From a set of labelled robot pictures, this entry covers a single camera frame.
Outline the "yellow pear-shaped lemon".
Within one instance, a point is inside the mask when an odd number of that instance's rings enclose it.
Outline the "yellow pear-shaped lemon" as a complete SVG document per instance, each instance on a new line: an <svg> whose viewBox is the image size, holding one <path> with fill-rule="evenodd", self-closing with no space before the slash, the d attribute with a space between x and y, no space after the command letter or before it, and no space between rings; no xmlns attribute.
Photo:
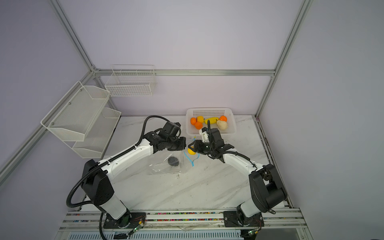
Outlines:
<svg viewBox="0 0 384 240"><path fill-rule="evenodd" d="M190 148L188 148L188 153L190 154L190 155L195 155L196 154L196 152L194 152L192 149L190 149Z"/></svg>

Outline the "black avocado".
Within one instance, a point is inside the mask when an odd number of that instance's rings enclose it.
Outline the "black avocado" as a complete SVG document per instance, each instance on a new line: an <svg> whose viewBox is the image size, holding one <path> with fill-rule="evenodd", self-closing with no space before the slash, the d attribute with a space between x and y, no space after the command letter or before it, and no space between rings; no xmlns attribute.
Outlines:
<svg viewBox="0 0 384 240"><path fill-rule="evenodd" d="M172 167L178 167L180 165L180 161L176 157L169 157L168 164Z"/></svg>

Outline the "clear zip top bag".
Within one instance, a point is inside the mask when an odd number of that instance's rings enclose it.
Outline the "clear zip top bag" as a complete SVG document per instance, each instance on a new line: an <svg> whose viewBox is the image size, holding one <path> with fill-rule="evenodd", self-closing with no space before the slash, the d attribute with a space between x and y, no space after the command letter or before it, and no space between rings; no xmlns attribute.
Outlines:
<svg viewBox="0 0 384 240"><path fill-rule="evenodd" d="M188 146L182 151L160 151L149 157L147 173L153 176L185 174L196 165L200 156L193 153Z"/></svg>

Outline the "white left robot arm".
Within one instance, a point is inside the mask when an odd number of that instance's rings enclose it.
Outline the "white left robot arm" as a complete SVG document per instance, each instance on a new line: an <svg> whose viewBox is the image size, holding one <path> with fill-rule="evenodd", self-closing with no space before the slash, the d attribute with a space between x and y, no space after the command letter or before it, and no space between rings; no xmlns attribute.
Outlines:
<svg viewBox="0 0 384 240"><path fill-rule="evenodd" d="M139 144L135 144L120 153L104 159L99 163L89 161L83 171L84 181L80 184L91 204L116 221L130 217L130 211L115 193L113 182L129 167L157 152L183 151L186 138L178 136L162 136L154 131L143 136Z"/></svg>

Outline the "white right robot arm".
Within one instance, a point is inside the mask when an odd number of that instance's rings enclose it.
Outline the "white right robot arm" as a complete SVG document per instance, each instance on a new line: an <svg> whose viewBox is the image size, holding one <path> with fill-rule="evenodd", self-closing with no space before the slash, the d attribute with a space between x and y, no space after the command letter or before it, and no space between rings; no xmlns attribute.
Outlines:
<svg viewBox="0 0 384 240"><path fill-rule="evenodd" d="M249 226L260 213L274 214L273 208L288 197L274 165L254 163L251 158L238 152L234 146L225 144L223 140L195 140L188 145L188 149L213 160L220 160L248 177L251 198L237 206L236 210L238 222L242 226Z"/></svg>

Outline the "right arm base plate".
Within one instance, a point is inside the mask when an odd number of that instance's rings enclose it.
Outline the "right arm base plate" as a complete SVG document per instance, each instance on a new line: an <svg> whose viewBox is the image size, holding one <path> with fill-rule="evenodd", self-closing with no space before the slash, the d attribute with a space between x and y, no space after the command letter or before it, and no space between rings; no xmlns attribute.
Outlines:
<svg viewBox="0 0 384 240"><path fill-rule="evenodd" d="M264 218L261 213L257 213L252 217L246 217L240 211L224 211L225 227L264 227Z"/></svg>

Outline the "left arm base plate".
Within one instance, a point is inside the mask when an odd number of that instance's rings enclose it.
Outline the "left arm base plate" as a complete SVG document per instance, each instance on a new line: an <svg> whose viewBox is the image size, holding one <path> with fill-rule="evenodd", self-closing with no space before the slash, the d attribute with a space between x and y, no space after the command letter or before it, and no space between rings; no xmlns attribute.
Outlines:
<svg viewBox="0 0 384 240"><path fill-rule="evenodd" d="M144 225L147 214L144 212L125 213L120 219L115 220L110 214L106 215L104 229L134 229Z"/></svg>

